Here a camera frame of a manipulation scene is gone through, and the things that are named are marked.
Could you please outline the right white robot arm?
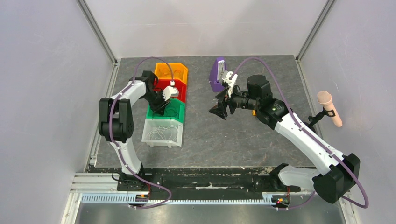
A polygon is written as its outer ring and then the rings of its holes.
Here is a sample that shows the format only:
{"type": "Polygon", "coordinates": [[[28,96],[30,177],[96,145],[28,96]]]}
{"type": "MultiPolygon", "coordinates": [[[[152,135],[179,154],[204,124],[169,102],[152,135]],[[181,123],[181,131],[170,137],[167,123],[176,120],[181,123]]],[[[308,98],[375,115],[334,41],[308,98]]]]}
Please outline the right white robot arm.
{"type": "Polygon", "coordinates": [[[224,87],[216,99],[218,103],[209,110],[222,119],[235,109],[255,111],[260,122],[287,138],[315,166],[314,169],[296,168],[281,164],[271,172],[270,185],[275,190],[297,186],[314,190],[328,203],[336,203],[355,184],[359,176],[360,159],[345,155],[319,138],[306,123],[286,104],[273,97],[270,83],[264,75],[252,75],[247,79],[247,91],[236,85],[237,76],[227,75],[219,80],[224,87]]]}

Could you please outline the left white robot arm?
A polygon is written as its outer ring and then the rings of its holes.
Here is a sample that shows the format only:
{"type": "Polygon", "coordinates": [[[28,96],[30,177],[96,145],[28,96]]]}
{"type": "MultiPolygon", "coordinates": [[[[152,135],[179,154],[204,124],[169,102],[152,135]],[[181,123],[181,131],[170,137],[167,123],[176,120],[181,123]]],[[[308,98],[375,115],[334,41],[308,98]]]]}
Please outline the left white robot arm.
{"type": "Polygon", "coordinates": [[[145,188],[147,179],[140,174],[142,162],[133,146],[132,106],[138,100],[144,99],[154,112],[163,115],[170,101],[164,99],[163,91],[155,89],[157,82],[158,77],[153,72],[145,70],[141,77],[130,80],[119,93],[99,101],[99,134],[113,146],[120,160],[122,172],[131,175],[128,184],[137,191],[145,188]]]}

